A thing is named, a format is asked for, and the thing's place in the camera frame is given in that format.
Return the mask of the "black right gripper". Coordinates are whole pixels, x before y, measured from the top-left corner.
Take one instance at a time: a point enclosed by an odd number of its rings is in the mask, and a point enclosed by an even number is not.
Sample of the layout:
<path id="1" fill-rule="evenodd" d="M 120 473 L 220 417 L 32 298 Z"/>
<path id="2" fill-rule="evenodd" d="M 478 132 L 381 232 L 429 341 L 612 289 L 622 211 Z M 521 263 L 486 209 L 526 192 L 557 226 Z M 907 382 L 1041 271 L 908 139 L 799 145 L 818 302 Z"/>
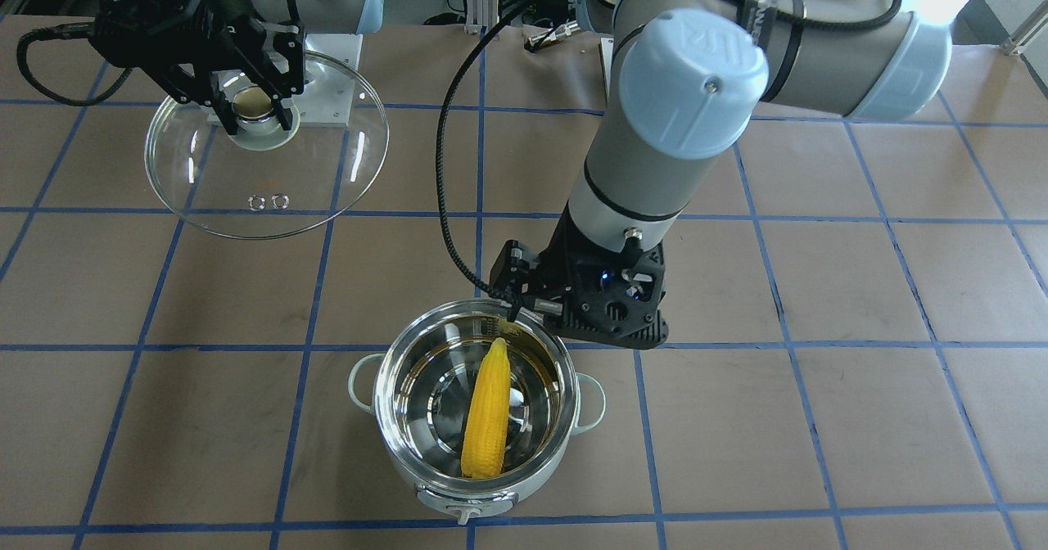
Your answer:
<path id="1" fill-rule="evenodd" d="M 252 0 L 100 0 L 88 39 L 109 64 L 140 69 L 176 102 L 213 107 L 235 137 L 238 115 L 219 95 L 218 73 L 247 76 L 272 100 L 278 128 L 293 132 L 291 96 L 305 85 L 304 36 L 300 21 L 269 23 Z"/>

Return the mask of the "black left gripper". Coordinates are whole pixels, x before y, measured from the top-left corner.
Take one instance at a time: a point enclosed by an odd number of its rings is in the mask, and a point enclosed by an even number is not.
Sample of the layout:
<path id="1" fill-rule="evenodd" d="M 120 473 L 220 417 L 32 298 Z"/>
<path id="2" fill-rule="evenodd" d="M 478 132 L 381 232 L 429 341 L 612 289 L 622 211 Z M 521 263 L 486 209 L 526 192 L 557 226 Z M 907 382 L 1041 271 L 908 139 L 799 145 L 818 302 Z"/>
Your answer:
<path id="1" fill-rule="evenodd" d="M 607 250 L 580 232 L 568 211 L 539 254 L 507 240 L 488 284 L 523 300 L 558 337 L 625 349 L 654 349 L 669 337 L 659 310 L 665 298 L 663 245 L 643 250 L 639 239 L 626 237 L 618 251 Z"/>

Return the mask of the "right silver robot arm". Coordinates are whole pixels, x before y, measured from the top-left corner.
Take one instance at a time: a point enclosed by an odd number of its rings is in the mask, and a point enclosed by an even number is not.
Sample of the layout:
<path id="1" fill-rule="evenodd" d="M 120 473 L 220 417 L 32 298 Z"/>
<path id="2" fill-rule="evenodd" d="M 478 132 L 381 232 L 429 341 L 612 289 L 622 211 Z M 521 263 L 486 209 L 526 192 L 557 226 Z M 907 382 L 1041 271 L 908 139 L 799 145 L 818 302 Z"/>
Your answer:
<path id="1" fill-rule="evenodd" d="M 88 40 L 106 61 L 138 68 L 181 105 L 211 109 L 240 131 L 219 74 L 236 71 L 264 92 L 265 111 L 288 131 L 285 98 L 305 90 L 309 32 L 377 32 L 383 0 L 100 0 Z"/>

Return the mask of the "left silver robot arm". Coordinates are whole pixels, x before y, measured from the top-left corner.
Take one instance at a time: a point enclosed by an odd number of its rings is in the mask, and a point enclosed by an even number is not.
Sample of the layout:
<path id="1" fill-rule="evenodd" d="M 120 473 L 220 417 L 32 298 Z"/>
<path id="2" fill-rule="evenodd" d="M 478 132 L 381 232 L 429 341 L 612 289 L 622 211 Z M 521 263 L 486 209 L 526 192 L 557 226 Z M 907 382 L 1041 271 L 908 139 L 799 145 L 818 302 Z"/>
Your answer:
<path id="1" fill-rule="evenodd" d="M 550 243 L 506 241 L 487 292 L 554 335 L 669 336 L 663 239 L 759 103 L 898 120 L 936 94 L 948 25 L 905 0 L 587 0 L 613 36 L 608 98 Z"/>

